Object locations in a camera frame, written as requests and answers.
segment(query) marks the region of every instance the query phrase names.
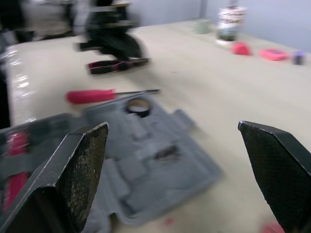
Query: wall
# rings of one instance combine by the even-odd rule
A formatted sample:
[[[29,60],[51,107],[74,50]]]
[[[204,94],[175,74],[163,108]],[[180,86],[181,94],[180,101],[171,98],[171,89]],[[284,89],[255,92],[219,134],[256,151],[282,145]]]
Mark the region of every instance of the wall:
[[[201,0],[130,0],[131,18],[140,26],[175,23],[199,17]]]
[[[217,22],[218,8],[228,0],[208,0],[207,17]],[[240,0],[249,8],[243,31],[300,50],[311,51],[311,1]]]

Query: red screwdriver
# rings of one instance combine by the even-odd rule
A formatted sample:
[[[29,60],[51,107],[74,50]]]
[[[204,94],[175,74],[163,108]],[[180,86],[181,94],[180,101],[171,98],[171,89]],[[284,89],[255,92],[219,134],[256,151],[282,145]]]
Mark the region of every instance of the red screwdriver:
[[[132,95],[141,93],[142,91],[130,91],[115,93],[114,89],[110,90],[88,90],[88,91],[69,91],[66,98],[70,103],[95,103],[107,100],[114,100],[116,95]],[[159,89],[146,90],[149,94],[160,93]]]

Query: screwdriver handle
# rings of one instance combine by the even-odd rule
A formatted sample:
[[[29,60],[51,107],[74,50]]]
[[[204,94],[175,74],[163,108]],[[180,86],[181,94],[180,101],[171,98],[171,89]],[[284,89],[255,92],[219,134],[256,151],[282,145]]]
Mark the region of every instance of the screwdriver handle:
[[[106,100],[113,100],[115,92],[110,90],[88,90],[88,91],[69,91],[66,94],[70,103],[95,103]]]

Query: blurry object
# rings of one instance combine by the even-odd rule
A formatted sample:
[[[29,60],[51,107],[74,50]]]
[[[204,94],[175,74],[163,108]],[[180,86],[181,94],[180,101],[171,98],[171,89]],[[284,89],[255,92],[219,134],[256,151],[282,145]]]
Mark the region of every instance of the blurry object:
[[[147,102],[149,106],[139,105],[136,100]],[[142,110],[139,107],[150,108],[149,115],[140,117],[138,114]],[[96,157],[103,154],[101,146],[105,139],[88,139],[88,144],[80,134],[86,130],[68,132],[81,126],[97,125],[103,119],[109,122],[110,131],[105,147],[107,157],[102,163]],[[97,185],[94,180],[89,183],[86,180],[91,177],[92,168],[95,167],[97,174],[97,168],[102,164],[101,178],[84,233],[111,232],[109,216],[114,213],[120,221],[132,225],[159,217],[206,190],[220,178],[220,168],[188,135],[192,126],[194,122],[183,111],[168,114],[150,95],[140,93],[88,107],[79,117],[61,114],[1,130],[1,180],[5,181],[21,170],[33,174],[10,207],[2,213],[0,232],[6,232],[1,227],[10,225],[8,218],[15,218],[10,227],[18,229],[9,228],[11,231],[7,230],[8,233],[70,233],[72,229],[68,223],[74,221],[70,221],[63,209],[68,200],[72,200],[67,209],[69,216],[76,216],[73,212],[81,213],[73,226],[82,228],[84,219],[80,221],[80,216],[87,217],[83,208],[88,208],[90,203],[85,202],[84,197],[94,191],[88,184]],[[13,161],[6,157],[7,138],[16,132],[25,132],[29,144],[26,153],[14,156],[16,160]],[[83,151],[86,156],[74,159]],[[84,165],[88,163],[90,175],[83,172]],[[33,185],[31,190],[25,193],[30,185]]]
[[[134,113],[137,116],[143,118],[149,116],[152,109],[152,104],[149,101],[141,98],[131,99],[127,102],[125,109],[129,114]]]
[[[27,31],[27,20],[22,8],[22,0],[0,1],[0,25],[4,31],[12,31],[17,43],[32,40],[32,32]]]
[[[140,67],[149,62],[148,58],[131,59],[130,61],[100,61],[89,63],[90,74],[106,74],[116,71],[128,70],[132,67]]]
[[[13,157],[25,154],[27,146],[26,138],[27,135],[24,132],[14,133],[10,135],[8,139],[8,156]],[[12,201],[15,199],[20,190],[24,187],[27,180],[27,172],[22,172],[20,174],[10,176],[7,184],[5,185],[3,210],[7,210],[9,208]]]
[[[198,19],[195,25],[195,32],[197,34],[207,34],[212,32],[210,28],[210,20],[209,19]]]
[[[79,233],[100,179],[107,123],[69,133],[0,218],[0,232]]]
[[[205,19],[207,16],[207,0],[201,0],[200,4],[200,15],[195,23],[195,33],[197,34],[207,34],[212,32],[210,28],[210,20]]]
[[[288,132],[241,121],[259,188],[285,233],[311,231],[311,154]]]
[[[21,3],[22,0],[0,1],[0,23],[2,29],[14,31],[26,27],[26,19]]]
[[[306,54],[303,51],[297,51],[293,55],[293,63],[295,65],[303,65],[305,60]]]
[[[146,91],[130,91],[116,93],[114,89],[111,90],[86,90],[86,91],[69,91],[66,94],[66,99],[70,103],[95,103],[107,100],[114,100],[116,95],[132,95],[140,92],[147,92],[149,94],[158,94],[159,89]]]
[[[230,0],[228,8],[229,9],[236,9],[238,7],[238,0]]]
[[[278,223],[273,222],[265,226],[260,233],[285,233],[285,232]]]
[[[7,92],[6,68],[7,68],[7,46],[9,43],[6,41],[3,33],[0,31],[0,109],[1,121],[0,129],[10,127],[10,114],[9,102]]]
[[[259,55],[271,61],[282,61],[288,58],[288,54],[277,49],[267,49],[259,52]]]
[[[27,0],[22,6],[33,40],[72,36],[74,0]]]
[[[75,0],[73,30],[76,35],[86,32],[87,19],[94,6],[109,6],[119,14],[120,20],[128,20],[127,7],[130,4],[131,2],[126,0]]]
[[[128,69],[130,68],[128,65],[132,64],[132,62],[138,64],[138,61],[140,61],[142,65],[148,61],[147,59],[132,61],[133,58],[143,58],[137,40],[126,33],[132,27],[132,24],[129,20],[120,20],[120,15],[114,7],[96,6],[91,9],[86,24],[88,42],[79,44],[80,50],[98,50],[101,54],[111,54],[117,58],[117,64],[119,64],[118,66],[114,64],[106,70],[100,71],[98,69],[99,73],[114,71],[111,68],[118,70],[122,66]]]
[[[238,42],[233,45],[232,53],[238,55],[252,55],[249,46],[243,42]]]
[[[245,7],[231,4],[219,10],[216,40],[219,45],[231,45],[238,40],[238,33],[243,24],[246,11],[247,8]]]

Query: black object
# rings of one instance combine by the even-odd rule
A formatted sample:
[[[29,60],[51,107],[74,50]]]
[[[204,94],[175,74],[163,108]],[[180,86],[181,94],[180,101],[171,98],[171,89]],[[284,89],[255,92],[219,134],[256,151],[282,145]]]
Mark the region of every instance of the black object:
[[[87,68],[91,74],[106,74],[115,71],[128,70],[132,67],[143,66],[148,62],[148,58],[138,58],[130,61],[100,61],[89,63]]]
[[[132,63],[143,65],[148,59],[143,58],[139,43],[126,32],[134,25],[129,20],[124,20],[124,14],[120,14],[115,7],[93,7],[86,24],[88,41],[79,44],[80,51],[97,50],[101,54],[111,54],[116,61],[100,62],[100,67],[109,67],[120,63],[118,70],[129,69]],[[108,73],[112,69],[94,69],[91,73]]]
[[[285,233],[311,232],[311,154],[288,132],[241,121],[256,181]]]
[[[303,65],[305,58],[305,53],[302,51],[298,51],[293,56],[293,63],[295,65]]]
[[[81,232],[97,190],[107,133],[102,123],[67,134],[3,213],[0,232]]]
[[[142,98],[132,99],[127,102],[125,109],[129,114],[135,113],[143,118],[149,116],[152,105],[148,100]]]

